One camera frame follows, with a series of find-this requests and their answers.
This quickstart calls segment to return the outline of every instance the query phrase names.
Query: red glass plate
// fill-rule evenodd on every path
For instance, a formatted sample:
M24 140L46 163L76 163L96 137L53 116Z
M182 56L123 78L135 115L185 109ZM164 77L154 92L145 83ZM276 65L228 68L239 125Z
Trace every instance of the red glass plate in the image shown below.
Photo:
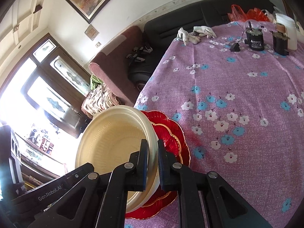
M142 111L151 121L159 139L164 140L167 151L172 152L176 159L187 166L190 165L190 152L186 145L184 133L175 121L160 111ZM126 218L148 219L158 214L164 207L171 204L177 193L164 192L159 186L151 198L139 209L126 213Z

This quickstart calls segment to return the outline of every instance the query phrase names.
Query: window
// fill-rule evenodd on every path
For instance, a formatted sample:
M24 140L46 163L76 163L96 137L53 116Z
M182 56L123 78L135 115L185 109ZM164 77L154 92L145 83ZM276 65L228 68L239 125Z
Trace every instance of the window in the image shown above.
M1 87L0 122L13 128L24 157L56 175L74 169L89 82L49 34L22 57Z

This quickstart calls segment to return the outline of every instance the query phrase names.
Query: white gloves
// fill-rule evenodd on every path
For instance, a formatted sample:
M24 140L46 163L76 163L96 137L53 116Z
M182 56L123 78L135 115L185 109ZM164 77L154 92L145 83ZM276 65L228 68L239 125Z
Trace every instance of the white gloves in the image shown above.
M196 44L198 44L201 41L200 37L196 37L196 36L190 35L182 27L178 30L176 39L177 40L183 40L184 45L186 45L186 46L189 44L189 42L191 42L191 43L193 43L193 44L196 45Z
M207 36L208 39L216 38L214 31L208 26L195 26L193 27L194 32L198 32L200 37Z

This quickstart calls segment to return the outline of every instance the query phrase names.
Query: orange plastic bag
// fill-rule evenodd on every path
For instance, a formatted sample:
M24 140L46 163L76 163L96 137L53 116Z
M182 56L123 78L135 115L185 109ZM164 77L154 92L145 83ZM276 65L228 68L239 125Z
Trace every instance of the orange plastic bag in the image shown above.
M228 13L230 21L242 21L256 20L256 21L269 21L268 17L264 15L261 9L254 8L250 9L247 14L244 13L243 9L236 4L231 5L232 13Z
M230 21L247 21L247 15L244 13L243 9L236 4L231 5L232 13L228 13Z
M248 12L247 12L247 18L249 20L256 20L256 21L268 21L269 22L269 19L268 17L262 12L261 9L259 8L254 8L254 9L250 9Z

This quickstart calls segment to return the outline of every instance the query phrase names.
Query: brown armchair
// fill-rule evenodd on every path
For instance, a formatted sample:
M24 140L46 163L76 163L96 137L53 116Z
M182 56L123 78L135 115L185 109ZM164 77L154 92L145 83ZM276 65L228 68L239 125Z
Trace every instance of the brown armchair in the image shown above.
M142 46L142 32L132 26L110 41L91 61L89 68L109 89L128 106L134 106L139 91L128 79L129 62L126 55L135 46Z

